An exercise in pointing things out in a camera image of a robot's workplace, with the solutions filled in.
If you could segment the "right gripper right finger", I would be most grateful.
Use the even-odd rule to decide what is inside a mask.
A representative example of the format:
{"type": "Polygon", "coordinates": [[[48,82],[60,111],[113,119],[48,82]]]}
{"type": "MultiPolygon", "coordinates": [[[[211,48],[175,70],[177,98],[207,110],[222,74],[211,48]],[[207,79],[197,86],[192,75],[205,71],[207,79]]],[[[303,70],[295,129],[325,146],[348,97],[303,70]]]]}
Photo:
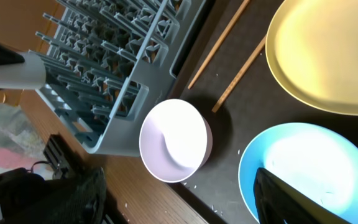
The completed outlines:
{"type": "Polygon", "coordinates": [[[347,223],[265,168],[257,169],[254,197],[259,222],[262,224],[347,223]]]}

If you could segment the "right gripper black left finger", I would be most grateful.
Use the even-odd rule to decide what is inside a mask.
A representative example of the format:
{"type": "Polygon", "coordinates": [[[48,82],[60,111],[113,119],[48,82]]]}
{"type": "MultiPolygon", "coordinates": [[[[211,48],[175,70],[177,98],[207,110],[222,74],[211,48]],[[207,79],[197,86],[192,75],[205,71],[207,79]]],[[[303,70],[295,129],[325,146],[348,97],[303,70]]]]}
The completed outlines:
{"type": "Polygon", "coordinates": [[[0,223],[100,223],[105,199],[102,168],[53,180],[25,168],[0,174],[0,223]]]}

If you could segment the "white cup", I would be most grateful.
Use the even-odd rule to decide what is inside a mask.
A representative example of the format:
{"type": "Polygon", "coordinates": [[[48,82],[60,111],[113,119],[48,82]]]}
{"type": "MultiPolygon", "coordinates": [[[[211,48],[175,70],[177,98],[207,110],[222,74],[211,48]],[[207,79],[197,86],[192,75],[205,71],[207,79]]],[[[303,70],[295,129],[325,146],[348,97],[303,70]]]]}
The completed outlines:
{"type": "Polygon", "coordinates": [[[44,86],[46,68],[43,60],[35,53],[19,53],[23,63],[0,65],[0,88],[36,90],[44,86]]]}

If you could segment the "light blue bowl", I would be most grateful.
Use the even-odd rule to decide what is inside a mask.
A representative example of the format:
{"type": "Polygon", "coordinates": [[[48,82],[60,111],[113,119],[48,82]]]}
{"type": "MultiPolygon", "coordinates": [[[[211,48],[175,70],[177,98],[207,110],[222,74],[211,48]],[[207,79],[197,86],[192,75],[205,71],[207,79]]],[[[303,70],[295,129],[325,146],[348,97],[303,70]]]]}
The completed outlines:
{"type": "Polygon", "coordinates": [[[259,168],[335,215],[358,223],[358,147],[340,134],[310,123],[284,123],[253,138],[242,154],[238,181],[254,220],[259,219],[253,190],[259,168]]]}

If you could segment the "pink round bowl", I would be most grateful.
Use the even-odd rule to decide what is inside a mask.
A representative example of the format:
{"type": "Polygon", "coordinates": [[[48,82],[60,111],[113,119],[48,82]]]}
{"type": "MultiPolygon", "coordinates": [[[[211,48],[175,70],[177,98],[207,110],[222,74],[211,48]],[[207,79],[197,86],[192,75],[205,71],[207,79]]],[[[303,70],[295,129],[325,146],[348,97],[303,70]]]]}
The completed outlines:
{"type": "Polygon", "coordinates": [[[147,114],[140,129],[142,162],[163,182],[176,183],[191,177],[206,163],[212,147],[210,125],[184,100],[160,102],[147,114]]]}

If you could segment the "wooden chopstick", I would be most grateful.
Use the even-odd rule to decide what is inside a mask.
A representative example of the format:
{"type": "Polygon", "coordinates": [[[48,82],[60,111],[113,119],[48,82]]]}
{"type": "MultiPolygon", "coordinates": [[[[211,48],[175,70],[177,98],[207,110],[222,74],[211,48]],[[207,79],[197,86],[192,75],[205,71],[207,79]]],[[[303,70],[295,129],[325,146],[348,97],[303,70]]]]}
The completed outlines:
{"type": "Polygon", "coordinates": [[[244,76],[246,71],[249,69],[249,67],[252,65],[254,60],[258,57],[259,53],[262,51],[262,49],[265,46],[267,36],[265,35],[263,39],[260,41],[260,43],[256,46],[254,51],[251,53],[250,57],[246,60],[246,62],[243,64],[241,69],[238,71],[232,82],[230,82],[229,86],[225,89],[224,93],[220,96],[219,100],[216,102],[216,104],[212,108],[212,112],[216,113],[220,107],[224,104],[225,100],[228,98],[228,96],[231,94],[233,89],[235,89],[236,85],[240,82],[241,78],[244,76]]]}
{"type": "Polygon", "coordinates": [[[200,68],[196,72],[195,76],[191,80],[190,84],[188,85],[188,89],[192,89],[201,74],[203,73],[204,69],[207,67],[207,65],[210,63],[211,59],[215,55],[215,53],[218,51],[228,34],[230,33],[231,29],[234,27],[235,23],[238,21],[244,10],[246,9],[247,5],[250,3],[250,0],[243,0],[219,38],[217,39],[216,43],[213,45],[212,49],[209,51],[208,55],[206,56],[205,60],[201,64],[200,68]]]}

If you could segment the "yellow round plate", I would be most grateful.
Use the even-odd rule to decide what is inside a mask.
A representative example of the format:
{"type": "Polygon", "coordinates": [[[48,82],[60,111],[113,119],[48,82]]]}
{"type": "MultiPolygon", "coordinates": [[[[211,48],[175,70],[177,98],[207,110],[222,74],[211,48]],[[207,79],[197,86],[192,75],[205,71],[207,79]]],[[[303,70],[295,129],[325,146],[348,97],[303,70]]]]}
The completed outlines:
{"type": "Polygon", "coordinates": [[[358,1],[285,0],[269,25],[265,53],[291,96],[358,116],[358,1]]]}

